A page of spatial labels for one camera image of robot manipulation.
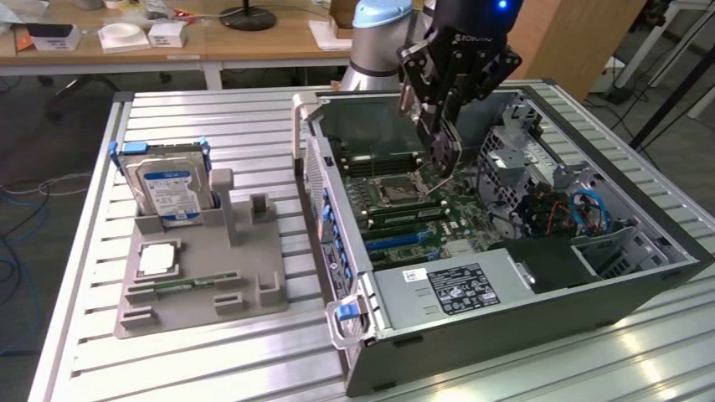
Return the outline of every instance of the wooden cabinet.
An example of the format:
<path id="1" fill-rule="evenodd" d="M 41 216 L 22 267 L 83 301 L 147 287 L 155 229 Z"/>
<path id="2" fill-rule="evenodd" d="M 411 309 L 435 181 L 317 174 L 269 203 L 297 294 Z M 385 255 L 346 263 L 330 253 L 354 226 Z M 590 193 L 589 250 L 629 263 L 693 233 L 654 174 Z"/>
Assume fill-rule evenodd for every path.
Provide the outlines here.
<path id="1" fill-rule="evenodd" d="M 582 100 L 645 3 L 646 0 L 525 0 L 510 33 L 510 45 L 525 64 L 510 78 L 552 78 Z"/>

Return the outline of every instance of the black lamp base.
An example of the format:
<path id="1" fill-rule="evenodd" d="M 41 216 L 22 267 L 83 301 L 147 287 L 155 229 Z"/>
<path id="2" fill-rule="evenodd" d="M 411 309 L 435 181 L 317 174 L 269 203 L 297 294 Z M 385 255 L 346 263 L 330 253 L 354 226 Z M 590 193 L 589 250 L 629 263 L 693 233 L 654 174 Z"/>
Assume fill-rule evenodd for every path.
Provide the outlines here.
<path id="1" fill-rule="evenodd" d="M 242 31 L 263 31 L 277 25 L 277 15 L 263 8 L 251 7 L 249 13 L 246 13 L 243 7 L 234 7 L 222 11 L 222 14 L 229 13 L 233 14 L 219 19 L 229 28 Z"/>

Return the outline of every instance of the power supply label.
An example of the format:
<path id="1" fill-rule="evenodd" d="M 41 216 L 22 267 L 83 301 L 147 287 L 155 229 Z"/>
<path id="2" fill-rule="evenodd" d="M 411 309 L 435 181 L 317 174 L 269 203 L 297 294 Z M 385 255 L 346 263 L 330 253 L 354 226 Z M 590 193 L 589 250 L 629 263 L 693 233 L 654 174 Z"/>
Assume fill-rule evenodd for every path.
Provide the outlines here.
<path id="1" fill-rule="evenodd" d="M 499 304 L 499 297 L 479 264 L 427 274 L 439 304 L 449 315 Z"/>

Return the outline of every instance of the blue hard drive label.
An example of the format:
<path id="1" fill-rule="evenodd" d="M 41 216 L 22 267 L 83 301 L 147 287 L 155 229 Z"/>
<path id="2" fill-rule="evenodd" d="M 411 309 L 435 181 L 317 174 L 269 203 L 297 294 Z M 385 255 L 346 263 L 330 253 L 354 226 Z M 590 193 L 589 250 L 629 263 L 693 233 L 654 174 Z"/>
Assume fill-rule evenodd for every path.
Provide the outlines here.
<path id="1" fill-rule="evenodd" d="M 166 220 L 186 220 L 199 216 L 199 197 L 190 189 L 191 172 L 153 172 L 145 174 L 149 196 L 155 204 L 157 214 Z"/>
<path id="2" fill-rule="evenodd" d="M 427 274 L 437 299 L 449 315 L 499 304 L 499 297 L 479 264 Z"/>

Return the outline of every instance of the metal rail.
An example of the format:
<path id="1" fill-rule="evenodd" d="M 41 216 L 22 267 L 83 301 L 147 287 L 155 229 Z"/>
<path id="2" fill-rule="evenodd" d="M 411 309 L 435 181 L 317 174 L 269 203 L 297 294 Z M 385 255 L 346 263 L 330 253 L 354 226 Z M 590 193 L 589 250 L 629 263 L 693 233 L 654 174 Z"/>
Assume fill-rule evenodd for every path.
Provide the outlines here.
<path id="1" fill-rule="evenodd" d="M 530 85 L 704 246 L 715 220 L 558 87 Z M 146 337 L 113 337 L 135 201 L 102 150 L 31 400 L 347 400 L 291 159 L 291 98 L 303 90 L 137 94 L 115 103 L 105 142 L 207 136 L 234 200 L 266 192 L 279 208 L 290 310 Z M 543 124 L 552 148 L 581 156 Z M 614 326 L 406 384 L 359 401 L 715 400 L 715 270 Z"/>

